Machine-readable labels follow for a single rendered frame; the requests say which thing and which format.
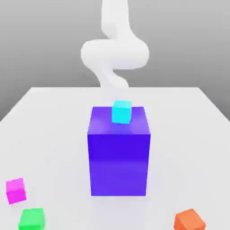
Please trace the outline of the small green cube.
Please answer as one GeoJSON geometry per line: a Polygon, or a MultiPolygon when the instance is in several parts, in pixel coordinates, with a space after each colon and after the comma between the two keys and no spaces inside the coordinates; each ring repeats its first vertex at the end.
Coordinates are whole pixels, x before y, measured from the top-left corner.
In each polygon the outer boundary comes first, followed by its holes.
{"type": "Polygon", "coordinates": [[[18,224],[19,230],[44,230],[45,215],[43,208],[24,209],[18,224]]]}

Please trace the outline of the small orange cube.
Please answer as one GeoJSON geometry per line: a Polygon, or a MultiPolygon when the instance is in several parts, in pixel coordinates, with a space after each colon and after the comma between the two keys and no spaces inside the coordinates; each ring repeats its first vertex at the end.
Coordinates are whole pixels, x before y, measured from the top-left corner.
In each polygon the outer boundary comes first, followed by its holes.
{"type": "Polygon", "coordinates": [[[173,227],[174,230],[205,230],[206,224],[191,208],[176,214],[173,227]]]}

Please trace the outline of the small magenta cube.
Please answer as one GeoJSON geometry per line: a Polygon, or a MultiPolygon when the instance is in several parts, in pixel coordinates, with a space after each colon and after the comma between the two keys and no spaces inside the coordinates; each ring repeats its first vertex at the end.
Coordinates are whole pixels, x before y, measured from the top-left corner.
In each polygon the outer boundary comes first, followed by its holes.
{"type": "Polygon", "coordinates": [[[9,204],[18,203],[27,199],[22,177],[6,182],[6,195],[9,204]]]}

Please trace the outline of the small cyan cube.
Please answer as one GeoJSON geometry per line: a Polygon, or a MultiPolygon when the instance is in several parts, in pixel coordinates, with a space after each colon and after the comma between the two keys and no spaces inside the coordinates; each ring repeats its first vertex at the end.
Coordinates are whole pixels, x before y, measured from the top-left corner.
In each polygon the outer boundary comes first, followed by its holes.
{"type": "Polygon", "coordinates": [[[112,122],[129,124],[132,117],[132,102],[116,100],[112,106],[112,122]]]}

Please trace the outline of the large purple box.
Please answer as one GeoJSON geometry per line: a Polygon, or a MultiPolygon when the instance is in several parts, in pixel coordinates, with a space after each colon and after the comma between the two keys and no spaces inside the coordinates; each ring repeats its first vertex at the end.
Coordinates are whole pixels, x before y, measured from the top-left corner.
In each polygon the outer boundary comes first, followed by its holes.
{"type": "Polygon", "coordinates": [[[92,196],[146,195],[150,129],[143,107],[129,124],[112,122],[111,107],[94,106],[88,127],[92,196]]]}

